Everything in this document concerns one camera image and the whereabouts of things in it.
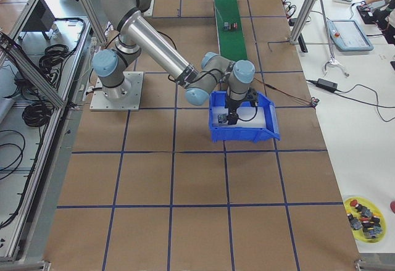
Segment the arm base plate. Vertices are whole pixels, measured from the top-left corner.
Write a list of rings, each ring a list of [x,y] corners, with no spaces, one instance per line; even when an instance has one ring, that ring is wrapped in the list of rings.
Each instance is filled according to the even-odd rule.
[[[139,111],[144,72],[124,71],[124,81],[116,88],[106,88],[98,78],[93,93],[91,111]]]

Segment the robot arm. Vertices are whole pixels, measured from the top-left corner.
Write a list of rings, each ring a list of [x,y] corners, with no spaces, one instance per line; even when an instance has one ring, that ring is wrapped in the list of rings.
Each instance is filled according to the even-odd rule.
[[[127,95],[131,83],[123,71],[146,51],[167,73],[172,81],[182,86],[186,100],[195,106],[206,102],[211,92],[224,80],[228,84],[225,121],[234,125],[240,120],[240,105],[248,101],[257,107],[257,91],[250,87],[254,78],[254,64],[248,60],[231,61],[208,52],[201,63],[201,72],[184,59],[142,16],[151,0],[101,0],[107,18],[119,32],[114,48],[104,49],[93,57],[93,69],[102,83],[102,91],[109,99]]]

